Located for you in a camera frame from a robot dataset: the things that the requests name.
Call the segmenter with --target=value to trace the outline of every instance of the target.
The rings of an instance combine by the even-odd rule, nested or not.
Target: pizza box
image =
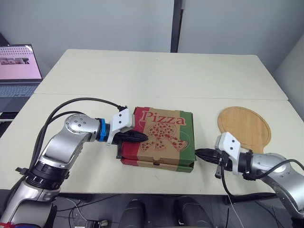
[[[137,107],[134,117],[133,130],[146,134],[148,140],[123,142],[123,164],[192,171],[195,161],[192,113]]]

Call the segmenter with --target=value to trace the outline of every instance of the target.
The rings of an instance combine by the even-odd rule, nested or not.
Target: white wall
[[[174,0],[1,0],[0,32],[34,47],[42,75],[65,50],[169,52]]]
[[[179,52],[255,54],[273,73],[304,32],[304,0],[186,0]]]
[[[304,34],[275,71],[274,78],[304,120]]]

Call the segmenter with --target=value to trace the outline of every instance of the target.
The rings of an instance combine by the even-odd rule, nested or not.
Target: black cable
[[[17,190],[18,186],[21,184],[21,182],[23,182],[25,180],[26,176],[22,176],[15,184],[14,186],[9,190],[9,193],[7,195],[7,197],[5,198],[4,201],[4,208],[7,207],[7,205],[9,204],[9,200],[10,197],[15,193],[15,191]]]
[[[276,220],[276,222],[279,223],[281,227],[285,228],[285,227],[282,225],[282,223],[281,223],[281,222],[280,222],[280,221],[271,213],[271,211],[268,210],[268,208],[264,207],[262,204],[260,204],[260,203],[257,202],[257,201],[255,201],[255,203],[256,203],[257,205],[259,205],[260,207],[264,208],[266,211],[268,211],[268,213],[271,214],[271,216]]]
[[[70,213],[68,214],[68,225],[69,225],[70,228],[72,228],[70,219],[71,219],[71,213],[72,213],[73,210],[74,210],[74,208],[72,208]]]
[[[228,226],[228,219],[229,219],[229,208],[227,209],[227,219],[226,219],[226,226],[225,226],[225,228],[227,228],[227,226]]]
[[[224,166],[221,166],[220,174],[221,174],[223,187],[225,189],[225,192],[230,196],[232,201],[233,200],[248,200],[248,199],[253,200],[254,197],[276,197],[275,193],[270,193],[270,192],[252,193],[252,194],[240,195],[240,196],[232,195],[227,188],[224,172],[225,172]]]
[[[40,155],[40,151],[37,151],[37,149],[35,150],[35,148],[38,147],[38,145],[41,143],[43,143],[43,139],[44,139],[44,136],[42,138],[41,134],[42,132],[45,130],[47,130],[47,127],[50,123],[52,123],[54,120],[58,119],[59,117],[62,117],[63,115],[67,115],[67,114],[84,114],[82,112],[78,112],[78,111],[69,111],[69,112],[64,112],[64,113],[60,113],[58,115],[56,115],[55,117],[53,117],[52,119],[50,119],[50,121],[48,122],[47,125],[44,125],[41,129],[40,129],[40,132],[38,134],[38,137],[36,139],[36,142],[35,142],[35,147],[34,147],[34,153],[32,155],[32,159],[31,159],[31,162],[30,162],[30,166],[29,166],[29,170],[32,170],[32,168],[35,166],[38,158],[39,158],[39,155]]]
[[[102,102],[102,103],[106,103],[106,104],[109,104],[109,105],[113,105],[114,107],[118,108],[119,111],[122,111],[123,109],[125,109],[126,107],[123,107],[123,106],[120,106],[120,105],[117,105],[113,102],[110,102],[110,101],[106,101],[106,100],[103,100],[103,99],[98,99],[98,98],[92,98],[92,97],[81,97],[81,98],[75,98],[75,99],[72,99],[72,100],[69,100],[69,101],[66,101],[64,103],[62,103],[61,105],[59,105],[57,108],[55,108],[52,113],[48,116],[44,126],[42,127],[41,129],[41,134],[38,134],[38,137],[37,137],[37,140],[36,140],[36,143],[35,143],[35,147],[34,147],[34,158],[38,158],[39,154],[40,154],[40,151],[41,151],[41,147],[42,147],[42,143],[43,143],[43,139],[44,139],[44,136],[46,134],[46,131],[47,131],[47,127],[48,127],[48,124],[50,123],[50,120],[53,118],[53,116],[55,115],[56,112],[59,111],[59,109],[61,109],[62,107],[70,104],[70,103],[73,103],[73,102],[76,102],[76,101],[99,101],[99,102]],[[31,164],[30,164],[30,170],[34,167],[35,163],[36,163],[37,160],[33,159],[31,161]]]
[[[69,111],[69,112],[60,113],[60,114],[56,115],[55,117],[53,117],[53,118],[49,121],[48,125],[49,125],[50,123],[52,123],[54,120],[58,119],[59,117],[62,117],[63,115],[67,115],[67,114],[83,114],[83,113],[82,113],[82,112],[78,112],[78,111]],[[43,130],[44,127],[45,127],[45,126],[43,126],[43,127],[41,128],[41,130],[40,130],[40,132],[39,132],[39,134],[38,134],[38,137],[37,137],[37,139],[36,139],[36,143],[37,143],[38,139],[41,137],[41,132],[42,132],[42,130]],[[32,161],[35,161],[35,162],[33,163],[33,165],[30,165],[29,170],[30,170],[31,168],[33,168],[33,166],[36,164],[36,161],[37,161],[39,155],[40,155],[40,153],[38,153],[38,154],[33,153],[32,159],[31,159],[31,164],[32,164]],[[9,203],[10,197],[13,195],[13,193],[15,193],[15,190],[19,187],[19,185],[21,184],[21,182],[25,180],[25,178],[26,178],[26,175],[23,175],[23,176],[15,183],[15,185],[9,190],[9,194],[7,195],[7,197],[6,197],[6,199],[5,199],[5,202],[4,202],[4,207],[5,207],[5,208],[7,207],[8,203]]]
[[[100,200],[97,200],[97,201],[94,201],[94,202],[91,202],[91,203],[86,203],[86,204],[83,204],[81,206],[78,206],[78,208],[81,208],[81,207],[84,207],[84,206],[87,206],[87,205],[90,205],[90,204],[93,204],[93,203],[97,203],[97,202],[101,202],[103,200],[107,200],[109,198],[112,198],[112,197],[115,197],[115,196],[120,196],[121,194],[116,194],[116,195],[113,195],[113,196],[109,196],[109,197],[106,197],[106,198],[103,198],[103,199],[100,199]],[[57,212],[60,212],[60,211],[66,211],[66,210],[71,210],[75,207],[72,207],[72,208],[67,208],[67,209],[63,209],[63,210],[58,210]]]
[[[285,160],[285,161],[282,161],[282,162],[278,163],[277,165],[275,165],[273,168],[271,168],[271,169],[268,170],[267,172],[265,172],[265,173],[263,173],[263,174],[261,174],[261,175],[255,177],[255,178],[256,178],[256,179],[261,179],[261,178],[267,176],[268,174],[272,173],[274,170],[276,170],[276,169],[279,168],[280,166],[282,166],[282,165],[284,165],[284,164],[286,164],[286,163],[290,163],[290,162],[295,162],[295,163],[297,163],[297,164],[302,168],[302,170],[304,170],[304,166],[303,166],[299,161],[297,161],[297,160],[295,160],[295,159],[287,159],[287,160]]]
[[[126,109],[127,107],[123,107],[123,106],[120,106],[120,105],[117,105],[113,102],[110,102],[110,101],[107,101],[107,100],[103,100],[103,99],[98,99],[98,98],[92,98],[92,97],[82,97],[82,98],[75,98],[75,99],[72,99],[72,100],[69,100],[69,101],[66,101],[64,103],[62,103],[61,105],[59,105],[57,108],[55,108],[52,113],[48,116],[45,124],[43,125],[43,127],[41,128],[41,130],[39,131],[38,133],[38,136],[37,136],[37,139],[36,139],[36,142],[35,142],[35,146],[34,146],[34,150],[33,150],[33,154],[32,154],[32,158],[31,158],[31,162],[30,162],[30,165],[29,165],[29,170],[31,171],[33,169],[33,167],[35,166],[38,158],[39,158],[39,155],[40,155],[40,151],[41,151],[41,147],[42,147],[42,143],[43,143],[43,140],[44,140],[44,137],[45,137],[45,134],[46,134],[46,131],[47,131],[47,128],[48,128],[48,125],[53,122],[55,119],[63,116],[63,115],[66,115],[66,114],[71,114],[71,113],[81,113],[81,112],[77,112],[77,111],[70,111],[70,112],[64,112],[64,113],[61,113],[55,117],[53,117],[56,112],[59,111],[59,109],[61,109],[62,107],[70,104],[70,103],[73,103],[73,102],[76,102],[76,101],[99,101],[99,102],[102,102],[102,103],[106,103],[106,104],[109,104],[109,105],[112,105],[114,107],[116,107],[119,111],[122,111],[124,109]],[[12,195],[12,193],[18,188],[18,186],[20,185],[20,183],[25,180],[26,176],[24,175],[23,177],[21,177],[19,179],[19,181],[11,188],[11,190],[9,191],[9,194],[5,200],[5,208],[7,207],[8,205],[8,202],[9,202],[9,199]]]

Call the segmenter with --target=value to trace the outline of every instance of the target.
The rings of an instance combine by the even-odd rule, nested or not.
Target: wooden board
[[[254,111],[243,107],[229,107],[218,116],[218,128],[230,132],[241,143],[241,147],[256,153],[263,153],[263,148],[271,139],[267,122]]]

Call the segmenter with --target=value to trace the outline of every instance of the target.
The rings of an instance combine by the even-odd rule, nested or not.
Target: robotic arm
[[[95,140],[112,144],[117,133],[125,133],[133,127],[134,116],[127,108],[113,116],[109,124],[104,119],[85,114],[69,116],[63,129],[48,142],[35,167],[28,171],[27,178],[18,187],[1,217],[0,227],[21,223],[44,227],[52,201],[69,177],[69,170],[83,144]]]
[[[304,219],[304,176],[297,173],[290,163],[280,165],[273,172],[263,175],[286,158],[276,153],[240,152],[240,142],[229,132],[220,135],[215,150],[198,149],[196,154],[212,163],[217,163],[215,176],[221,178],[222,167],[233,174],[243,174],[244,179],[261,179],[269,185],[293,218]]]

